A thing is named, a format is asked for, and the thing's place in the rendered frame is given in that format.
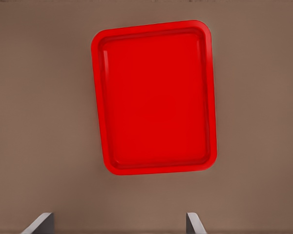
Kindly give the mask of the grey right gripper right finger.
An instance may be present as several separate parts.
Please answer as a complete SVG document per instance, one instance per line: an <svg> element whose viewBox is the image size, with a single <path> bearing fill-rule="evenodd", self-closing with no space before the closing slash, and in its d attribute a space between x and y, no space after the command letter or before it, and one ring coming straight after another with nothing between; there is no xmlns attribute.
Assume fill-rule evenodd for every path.
<svg viewBox="0 0 293 234"><path fill-rule="evenodd" d="M207 234L197 213L186 214L186 234Z"/></svg>

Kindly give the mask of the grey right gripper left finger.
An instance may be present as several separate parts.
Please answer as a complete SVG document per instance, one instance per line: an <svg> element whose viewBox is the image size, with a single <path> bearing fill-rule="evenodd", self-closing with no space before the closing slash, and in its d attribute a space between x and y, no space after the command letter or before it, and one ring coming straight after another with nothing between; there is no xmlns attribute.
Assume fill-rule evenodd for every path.
<svg viewBox="0 0 293 234"><path fill-rule="evenodd" d="M20 234L54 234L54 214L42 213Z"/></svg>

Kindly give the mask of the red rectangular plastic tray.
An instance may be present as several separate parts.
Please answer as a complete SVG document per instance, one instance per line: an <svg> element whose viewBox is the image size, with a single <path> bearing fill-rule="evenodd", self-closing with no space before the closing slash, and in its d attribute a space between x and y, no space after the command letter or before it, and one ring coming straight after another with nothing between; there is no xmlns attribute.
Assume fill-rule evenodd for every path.
<svg viewBox="0 0 293 234"><path fill-rule="evenodd" d="M203 171L215 163L212 39L203 22L102 30L91 55L111 173Z"/></svg>

